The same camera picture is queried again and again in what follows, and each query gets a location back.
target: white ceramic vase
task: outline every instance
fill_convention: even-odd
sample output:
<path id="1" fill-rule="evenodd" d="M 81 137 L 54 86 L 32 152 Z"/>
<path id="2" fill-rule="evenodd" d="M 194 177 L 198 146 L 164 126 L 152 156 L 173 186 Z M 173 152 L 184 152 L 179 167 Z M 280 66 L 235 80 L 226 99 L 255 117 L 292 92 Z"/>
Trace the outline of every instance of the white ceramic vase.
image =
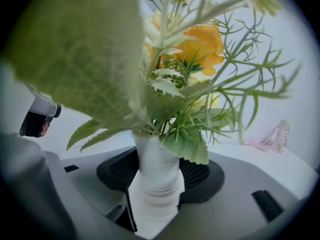
<path id="1" fill-rule="evenodd" d="M 153 239 L 177 215 L 184 178 L 179 158 L 161 145 L 158 136 L 132 134 L 139 157 L 139 170 L 128 190 L 135 234 Z"/>

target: green leaf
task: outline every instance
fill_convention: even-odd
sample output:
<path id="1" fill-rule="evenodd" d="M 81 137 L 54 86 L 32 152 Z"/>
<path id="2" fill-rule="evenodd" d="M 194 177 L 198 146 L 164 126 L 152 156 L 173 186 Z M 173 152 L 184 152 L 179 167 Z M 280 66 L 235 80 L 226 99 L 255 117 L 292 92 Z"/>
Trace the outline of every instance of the green leaf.
<path id="1" fill-rule="evenodd" d="M 212 129 L 222 128 L 226 126 L 233 125 L 233 121 L 237 122 L 239 120 L 239 112 L 234 111 L 231 108 L 207 108 L 208 117 L 210 119 L 210 124 Z M 205 111 L 203 109 L 199 110 L 197 114 L 201 113 L 201 121 L 206 122 Z"/>
<path id="2" fill-rule="evenodd" d="M 78 129 L 75 130 L 75 132 L 71 136 L 71 138 L 66 146 L 66 150 L 70 149 L 78 141 L 94 134 L 96 131 L 98 131 L 101 128 L 104 128 L 103 125 L 93 119 L 84 123 Z"/>
<path id="3" fill-rule="evenodd" d="M 207 165 L 209 163 L 206 142 L 202 138 L 201 132 L 196 128 L 170 132 L 161 135 L 159 138 L 162 145 L 177 157 L 197 165 Z"/>
<path id="4" fill-rule="evenodd" d="M 177 76 L 177 77 L 182 77 L 181 73 L 175 71 L 174 69 L 171 68 L 160 68 L 154 70 L 152 73 L 159 75 L 159 76 L 164 76 L 164 75 L 169 75 L 169 76 Z"/>
<path id="5" fill-rule="evenodd" d="M 147 89 L 145 92 L 145 104 L 148 114 L 152 118 L 157 119 L 160 122 L 171 119 L 172 117 L 174 117 L 177 111 L 182 110 L 190 103 L 197 100 L 197 96 L 190 98 L 190 95 L 208 88 L 209 84 L 210 81 L 206 80 L 186 86 L 185 88 L 180 90 L 184 98 L 181 96 L 172 97 L 170 94 L 156 96 L 151 88 Z"/>
<path id="6" fill-rule="evenodd" d="M 16 76 L 108 128 L 143 99 L 136 0 L 32 0 L 4 50 Z"/>
<path id="7" fill-rule="evenodd" d="M 104 142 L 106 141 L 107 139 L 109 139 L 110 137 L 112 137 L 113 135 L 115 134 L 118 134 L 118 133 L 121 133 L 123 131 L 127 131 L 128 129 L 126 128 L 120 128 L 120 129 L 108 129 L 102 133 L 99 133 L 97 136 L 93 137 L 92 139 L 90 139 L 86 144 L 84 144 L 82 147 L 81 147 L 81 150 L 84 150 L 94 144 L 97 144 L 99 142 Z"/>
<path id="8" fill-rule="evenodd" d="M 154 88 L 154 90 L 160 90 L 163 92 L 163 94 L 180 96 L 182 98 L 185 97 L 170 79 L 159 77 L 155 80 L 152 80 L 150 84 Z"/>

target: yellow rose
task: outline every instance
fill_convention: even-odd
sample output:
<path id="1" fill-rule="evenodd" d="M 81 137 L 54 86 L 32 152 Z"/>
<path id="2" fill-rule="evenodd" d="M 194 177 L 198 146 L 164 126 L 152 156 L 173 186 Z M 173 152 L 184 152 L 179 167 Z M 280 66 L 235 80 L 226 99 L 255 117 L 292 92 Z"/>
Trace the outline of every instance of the yellow rose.
<path id="1" fill-rule="evenodd" d="M 188 63 L 194 58 L 197 52 L 194 60 L 199 61 L 197 61 L 195 65 L 203 68 L 201 72 L 206 76 L 214 75 L 216 69 L 213 65 L 221 64 L 224 61 L 224 57 L 220 56 L 224 51 L 224 44 L 219 28 L 217 26 L 194 26 L 184 32 L 184 34 L 197 39 L 187 40 L 179 44 L 176 48 L 183 52 L 176 53 L 175 58 L 178 61 L 185 59 Z"/>

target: black base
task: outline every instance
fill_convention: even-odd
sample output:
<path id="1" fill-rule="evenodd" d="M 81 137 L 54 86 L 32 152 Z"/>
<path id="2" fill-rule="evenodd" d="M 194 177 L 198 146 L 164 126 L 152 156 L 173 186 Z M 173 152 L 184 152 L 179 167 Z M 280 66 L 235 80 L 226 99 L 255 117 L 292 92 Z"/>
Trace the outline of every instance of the black base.
<path id="1" fill-rule="evenodd" d="M 216 194 L 224 184 L 225 174 L 215 162 L 197 165 L 180 159 L 180 170 L 184 178 L 185 192 L 180 195 L 179 206 L 183 203 L 202 203 Z M 127 193 L 139 169 L 135 147 L 101 163 L 96 174 L 109 189 Z"/>

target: pink object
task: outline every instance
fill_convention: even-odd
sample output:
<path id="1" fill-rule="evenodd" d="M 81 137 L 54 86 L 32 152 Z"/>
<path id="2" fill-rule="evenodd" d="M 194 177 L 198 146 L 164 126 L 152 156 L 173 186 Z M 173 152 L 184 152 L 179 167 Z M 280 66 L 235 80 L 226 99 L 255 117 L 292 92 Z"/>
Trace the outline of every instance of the pink object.
<path id="1" fill-rule="evenodd" d="M 272 140 L 272 136 L 277 131 L 276 137 Z M 255 140 L 246 140 L 243 145 L 250 145 L 258 150 L 267 152 L 273 150 L 282 153 L 287 145 L 288 135 L 290 133 L 290 123 L 286 120 L 281 120 L 280 123 L 266 136 L 262 142 Z"/>

